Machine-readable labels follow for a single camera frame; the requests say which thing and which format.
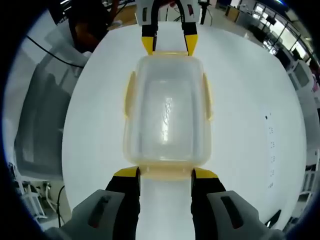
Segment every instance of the window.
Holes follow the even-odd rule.
[[[258,3],[258,4],[256,5],[254,11],[255,11],[256,13],[262,14],[263,11],[264,11],[264,8],[265,8],[265,7],[264,7],[263,5],[261,5],[261,4]]]
[[[270,30],[271,33],[275,36],[275,37],[279,37],[280,34],[282,33],[283,29],[285,28],[285,25],[283,25],[278,19],[275,18],[275,24],[274,25],[270,25]]]
[[[285,28],[280,38],[282,39],[282,44],[286,49],[290,50],[292,46],[295,44],[297,39],[295,36],[289,31],[288,28]]]
[[[301,43],[300,43],[299,41],[297,41],[297,42],[295,43],[295,45],[293,46],[293,48],[291,49],[291,51],[293,51],[293,50],[295,50],[295,49],[298,51],[300,57],[301,57],[302,59],[304,59],[304,57],[307,55],[307,52],[306,52],[306,50],[302,47],[302,45],[301,45]]]

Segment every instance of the monitor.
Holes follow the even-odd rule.
[[[290,65],[291,59],[287,56],[287,54],[281,48],[275,54],[275,57],[280,60],[281,64],[285,69]]]
[[[301,58],[301,56],[300,56],[300,53],[297,51],[297,49],[294,49],[294,50],[292,51],[292,54],[293,54],[293,58],[294,58],[295,61],[297,61],[297,60],[302,60],[302,58]]]
[[[294,74],[295,74],[295,76],[296,76],[296,78],[302,88],[309,83],[308,75],[307,75],[306,71],[304,70],[304,68],[301,66],[301,63],[298,63],[296,65],[293,72],[294,72]]]
[[[276,20],[272,16],[267,16],[266,20],[272,25],[276,24]]]

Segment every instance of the desk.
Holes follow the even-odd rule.
[[[135,3],[131,3],[131,5],[129,6],[126,5],[124,9],[121,10],[121,12],[119,12],[119,14],[116,15],[113,20],[114,22],[119,20],[122,21],[122,25],[120,27],[117,25],[111,25],[110,27],[108,27],[108,30],[114,30],[116,28],[137,24],[136,16],[135,16],[136,8],[137,6]]]
[[[211,157],[202,167],[252,204],[262,222],[281,209],[275,227],[282,229],[298,200],[306,166],[306,132],[295,89],[280,61],[265,49],[214,27],[198,25],[197,30],[194,57],[203,63],[213,98]],[[180,23],[159,23],[157,50],[186,50]],[[63,180],[72,209],[105,189],[116,171],[131,166],[123,154],[124,94],[146,54],[138,25],[110,31],[78,79],[62,141]]]

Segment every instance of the cable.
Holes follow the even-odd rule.
[[[70,66],[73,66],[73,67],[77,67],[77,68],[81,68],[83,69],[84,66],[79,66],[79,65],[75,65],[75,64],[72,64],[72,63],[69,63],[67,61],[64,61],[62,60],[61,58],[55,56],[54,54],[52,54],[51,52],[49,52],[48,50],[46,50],[45,48],[43,48],[39,43],[37,43],[35,40],[33,40],[31,37],[29,37],[28,35],[26,36],[27,39],[29,39],[31,42],[33,42],[35,45],[37,45],[40,49],[42,49],[43,51],[45,51],[47,54],[51,55],[52,57],[54,57],[55,59],[58,59],[60,62],[63,62],[64,64],[67,64],[67,65],[70,65]]]
[[[61,195],[61,191],[62,189],[65,188],[65,185],[63,185],[63,187],[60,188],[60,191],[59,191],[59,194],[58,194],[58,199],[56,201],[56,213],[58,214],[58,221],[59,221],[59,228],[61,227],[61,221],[60,221],[60,218],[62,219],[62,217],[60,216],[60,209],[59,209],[59,206],[60,206],[60,195]]]
[[[174,21],[174,22],[178,22],[180,18],[181,18],[181,15],[178,16],[178,17],[177,17],[175,20],[173,20],[173,21]]]
[[[123,5],[123,7],[122,8],[120,8],[120,10],[115,14],[115,16],[114,16],[114,18],[113,19],[115,19],[116,18],[116,16],[126,7],[126,5],[129,3],[129,1],[127,1],[124,5]]]
[[[165,14],[165,21],[168,20],[168,10],[169,10],[170,5],[166,8],[166,14]]]
[[[179,8],[175,7],[173,10],[175,10],[178,14],[180,14],[180,12],[177,9],[179,9]]]
[[[213,17],[212,17],[212,15],[211,15],[210,10],[208,10],[208,9],[207,9],[207,11],[208,11],[208,13],[210,14],[210,17],[211,17],[211,24],[210,24],[210,26],[212,26],[212,20],[213,20]]]

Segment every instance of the plastic food container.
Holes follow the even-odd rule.
[[[211,96],[192,56],[143,57],[125,97],[124,153],[139,166],[200,166],[211,154]]]

